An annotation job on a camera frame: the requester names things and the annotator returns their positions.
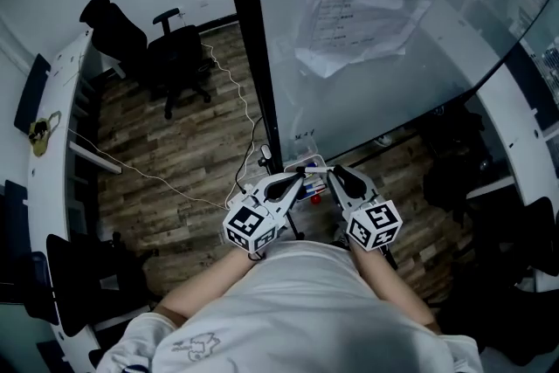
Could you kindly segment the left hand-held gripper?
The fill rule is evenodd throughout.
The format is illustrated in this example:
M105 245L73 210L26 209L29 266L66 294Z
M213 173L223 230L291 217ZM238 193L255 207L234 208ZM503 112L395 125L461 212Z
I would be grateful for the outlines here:
M229 202L223 222L228 242L247 253L263 253L280 236L286 213L299 195L304 176L283 172L261 179L257 185L245 186Z

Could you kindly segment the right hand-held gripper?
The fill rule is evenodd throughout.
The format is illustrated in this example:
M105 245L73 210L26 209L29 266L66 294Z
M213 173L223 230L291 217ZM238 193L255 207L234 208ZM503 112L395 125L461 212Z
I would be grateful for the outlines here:
M342 229L365 251L391 243L402 219L392 200L374 192L372 180L361 171L335 165L327 173L327 184L335 203L342 210Z

